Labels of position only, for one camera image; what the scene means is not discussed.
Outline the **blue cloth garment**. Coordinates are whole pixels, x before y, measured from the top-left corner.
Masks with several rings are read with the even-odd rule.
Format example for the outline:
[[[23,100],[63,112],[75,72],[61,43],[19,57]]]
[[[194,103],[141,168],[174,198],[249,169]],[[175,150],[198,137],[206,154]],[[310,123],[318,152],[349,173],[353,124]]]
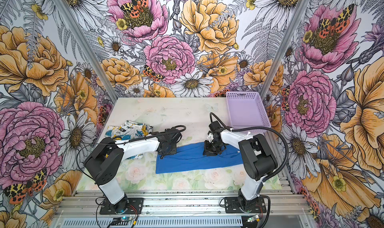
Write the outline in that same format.
[[[242,165],[240,150],[227,145],[217,156],[204,156],[204,143],[190,144],[178,148],[175,155],[161,157],[156,161],[156,174],[208,170]]]

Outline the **white teal yellow printed garment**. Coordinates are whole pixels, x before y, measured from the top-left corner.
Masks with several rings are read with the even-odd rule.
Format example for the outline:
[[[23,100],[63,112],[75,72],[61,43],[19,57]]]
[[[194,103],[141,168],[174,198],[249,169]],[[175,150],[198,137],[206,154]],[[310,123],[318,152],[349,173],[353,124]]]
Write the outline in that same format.
[[[153,127],[132,121],[125,121],[120,126],[108,126],[104,137],[110,137],[113,140],[117,140],[118,143],[121,140],[128,141],[131,139],[137,139],[148,136],[153,131]]]

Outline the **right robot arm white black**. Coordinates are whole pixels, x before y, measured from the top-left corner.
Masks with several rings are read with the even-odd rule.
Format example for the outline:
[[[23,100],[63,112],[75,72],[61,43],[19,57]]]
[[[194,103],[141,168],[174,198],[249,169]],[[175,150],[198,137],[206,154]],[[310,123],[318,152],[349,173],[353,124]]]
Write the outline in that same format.
[[[277,159],[260,130],[268,131],[268,127],[250,127],[233,129],[224,127],[218,121],[209,124],[210,131],[204,142],[204,156],[218,156],[233,146],[240,151],[243,166],[247,173],[246,180],[238,192],[238,196],[225,197],[224,206],[227,214],[258,213],[267,211],[261,190],[277,168]]]

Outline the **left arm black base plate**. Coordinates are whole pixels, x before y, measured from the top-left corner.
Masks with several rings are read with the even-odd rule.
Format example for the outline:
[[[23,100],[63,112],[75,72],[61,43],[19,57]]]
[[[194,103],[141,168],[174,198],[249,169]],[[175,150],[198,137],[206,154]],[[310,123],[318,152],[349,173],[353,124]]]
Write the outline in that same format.
[[[143,208],[143,198],[126,198],[113,205],[107,198],[101,204],[101,215],[140,215]]]

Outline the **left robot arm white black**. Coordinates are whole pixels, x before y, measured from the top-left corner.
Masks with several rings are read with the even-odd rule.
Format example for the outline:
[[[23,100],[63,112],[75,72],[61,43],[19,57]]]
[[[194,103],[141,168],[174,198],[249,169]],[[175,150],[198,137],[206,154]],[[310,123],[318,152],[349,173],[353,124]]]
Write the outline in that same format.
[[[141,213],[143,199],[130,199],[116,178],[122,161],[135,156],[157,152],[161,158],[175,155],[177,143],[186,130],[178,125],[163,132],[154,132],[146,137],[127,141],[104,138],[85,159],[84,166],[90,173],[105,198],[101,204],[101,215],[138,215]]]

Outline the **lavender plastic laundry basket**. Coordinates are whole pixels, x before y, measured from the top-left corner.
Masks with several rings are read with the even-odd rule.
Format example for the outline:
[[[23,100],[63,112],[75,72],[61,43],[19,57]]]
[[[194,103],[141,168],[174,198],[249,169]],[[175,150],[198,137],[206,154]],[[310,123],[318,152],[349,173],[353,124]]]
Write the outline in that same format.
[[[226,99],[231,128],[271,127],[258,92],[226,92]]]

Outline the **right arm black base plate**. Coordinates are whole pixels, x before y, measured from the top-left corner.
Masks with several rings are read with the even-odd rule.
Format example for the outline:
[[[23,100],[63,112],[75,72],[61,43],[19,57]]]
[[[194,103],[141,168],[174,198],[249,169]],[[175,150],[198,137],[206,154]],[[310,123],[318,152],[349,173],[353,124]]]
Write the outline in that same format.
[[[242,196],[224,197],[224,208],[227,214],[264,214],[267,212],[265,200],[261,197],[250,201],[246,200]]]

